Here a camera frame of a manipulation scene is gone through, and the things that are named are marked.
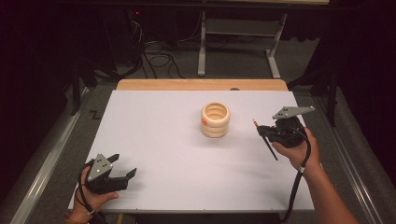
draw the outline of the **black pen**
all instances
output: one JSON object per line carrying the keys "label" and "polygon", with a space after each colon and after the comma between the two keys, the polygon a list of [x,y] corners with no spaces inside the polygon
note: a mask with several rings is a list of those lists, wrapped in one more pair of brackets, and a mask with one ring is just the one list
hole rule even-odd
{"label": "black pen", "polygon": [[[254,125],[256,125],[256,128],[259,128],[259,124],[257,124],[256,120],[253,120],[253,123],[254,123]],[[265,144],[268,146],[268,148],[270,149],[271,153],[274,155],[275,159],[277,160],[277,157],[276,157],[274,151],[272,150],[270,144],[268,143],[267,139],[264,136],[262,136],[262,139],[264,140]]]}

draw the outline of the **human hand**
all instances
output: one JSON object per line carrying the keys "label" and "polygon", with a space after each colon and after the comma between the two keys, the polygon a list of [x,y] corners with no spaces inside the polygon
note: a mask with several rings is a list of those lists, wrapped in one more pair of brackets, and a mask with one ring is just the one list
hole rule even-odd
{"label": "human hand", "polygon": [[[110,200],[113,200],[113,199],[118,199],[119,194],[117,192],[109,192],[106,194],[96,194],[96,193],[93,193],[90,190],[88,190],[85,187],[84,183],[85,183],[85,178],[86,178],[89,170],[90,170],[90,167],[86,167],[82,172],[82,175],[81,175],[81,184],[83,185],[82,190],[84,192],[85,198],[87,199],[87,202],[90,204],[92,209],[95,210],[95,212],[98,212],[104,203],[106,203]],[[70,220],[73,220],[75,222],[87,223],[90,221],[92,216],[89,215],[87,209],[82,204],[80,204],[78,202],[78,201],[82,202],[80,189],[78,189],[76,191],[76,197],[75,197],[74,204],[73,204],[73,210],[67,216],[67,218]]]}
{"label": "human hand", "polygon": [[[308,128],[305,128],[305,132],[308,137],[308,141],[311,144],[311,155],[306,163],[304,171],[304,173],[307,174],[317,167],[321,167],[321,165],[317,139]],[[278,142],[274,142],[272,146],[279,154],[289,158],[291,165],[295,169],[299,169],[306,155],[307,144],[305,141],[303,141],[299,146],[291,148],[283,147]]]}

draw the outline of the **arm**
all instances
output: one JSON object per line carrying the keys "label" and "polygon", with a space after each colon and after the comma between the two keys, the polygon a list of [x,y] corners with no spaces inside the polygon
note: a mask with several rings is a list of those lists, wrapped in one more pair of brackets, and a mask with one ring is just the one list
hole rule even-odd
{"label": "arm", "polygon": [[[305,131],[311,143],[312,151],[305,166],[304,178],[308,184],[319,223],[358,223],[320,165],[317,139],[307,128],[305,128]],[[273,147],[277,152],[289,158],[291,165],[296,169],[303,161],[306,152],[306,142],[294,148],[285,148],[274,142]]]}
{"label": "arm", "polygon": [[[85,182],[85,177],[89,169],[90,167],[85,168],[85,170],[82,173],[81,176],[82,184],[84,184]],[[85,186],[82,186],[82,190],[84,191],[84,195],[88,203],[96,212],[100,210],[100,208],[104,203],[119,198],[119,194],[117,192],[109,192],[107,194],[99,195],[90,192]],[[77,190],[76,195],[79,201],[82,202],[79,189]],[[66,215],[66,223],[88,223],[91,220],[91,218],[92,216],[88,214],[87,209],[82,204],[80,204],[75,197],[73,203],[73,210],[70,214]]]}

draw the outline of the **forearm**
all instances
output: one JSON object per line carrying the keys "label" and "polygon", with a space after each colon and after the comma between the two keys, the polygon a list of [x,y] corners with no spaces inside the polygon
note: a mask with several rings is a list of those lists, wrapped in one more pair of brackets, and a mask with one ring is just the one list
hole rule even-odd
{"label": "forearm", "polygon": [[304,175],[320,224],[358,223],[321,167]]}

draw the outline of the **tape roll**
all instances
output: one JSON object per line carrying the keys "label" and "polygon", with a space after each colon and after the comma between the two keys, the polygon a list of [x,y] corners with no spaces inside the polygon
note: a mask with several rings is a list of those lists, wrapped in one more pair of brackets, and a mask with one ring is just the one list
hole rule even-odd
{"label": "tape roll", "polygon": [[222,137],[228,131],[231,113],[228,107],[221,103],[209,103],[202,108],[202,132],[208,137]]}

